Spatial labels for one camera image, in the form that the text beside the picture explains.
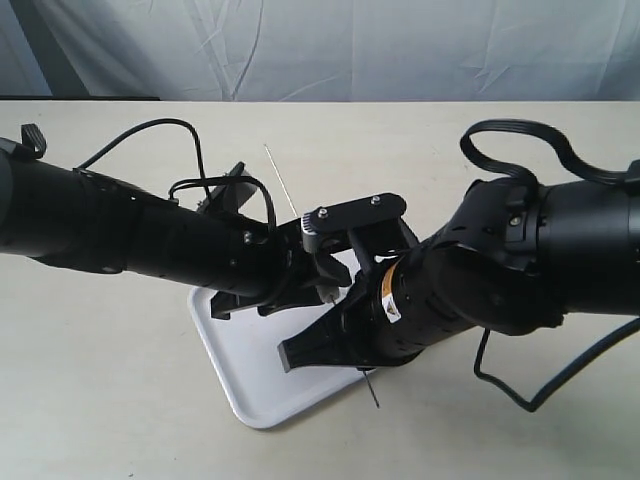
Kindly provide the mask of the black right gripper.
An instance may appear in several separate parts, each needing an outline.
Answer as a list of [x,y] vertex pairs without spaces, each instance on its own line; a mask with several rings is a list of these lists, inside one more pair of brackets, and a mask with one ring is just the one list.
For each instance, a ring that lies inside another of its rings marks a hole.
[[358,273],[346,297],[298,334],[277,347],[284,370],[319,366],[373,369],[397,367],[398,358],[384,353],[379,336],[382,271]]

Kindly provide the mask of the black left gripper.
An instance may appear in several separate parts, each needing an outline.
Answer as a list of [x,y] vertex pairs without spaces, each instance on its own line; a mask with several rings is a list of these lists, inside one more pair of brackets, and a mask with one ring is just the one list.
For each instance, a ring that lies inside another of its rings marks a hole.
[[350,285],[348,267],[333,254],[312,255],[302,245],[300,220],[291,220],[277,229],[277,254],[262,260],[257,272],[266,276],[266,291],[260,294],[218,292],[210,299],[210,317],[229,320],[231,314],[254,309],[261,317],[284,310],[324,304],[316,286],[320,283],[341,288]]

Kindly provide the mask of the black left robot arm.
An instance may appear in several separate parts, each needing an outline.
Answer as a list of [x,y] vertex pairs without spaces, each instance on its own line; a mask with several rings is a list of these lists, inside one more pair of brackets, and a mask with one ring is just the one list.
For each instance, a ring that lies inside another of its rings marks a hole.
[[328,253],[310,254],[300,225],[261,223],[231,204],[246,175],[208,180],[214,201],[190,210],[134,185],[1,150],[1,250],[41,264],[115,275],[125,271],[214,291],[211,315],[269,315],[328,302],[351,284]]

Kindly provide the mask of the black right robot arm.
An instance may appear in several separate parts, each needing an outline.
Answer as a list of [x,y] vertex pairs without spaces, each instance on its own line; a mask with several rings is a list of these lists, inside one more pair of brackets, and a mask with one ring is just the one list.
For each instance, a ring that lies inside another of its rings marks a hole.
[[522,336],[573,312],[639,311],[639,167],[527,189],[476,181],[452,218],[418,240],[387,194],[307,213],[304,247],[352,250],[346,296],[278,348],[283,366],[397,367],[474,327]]

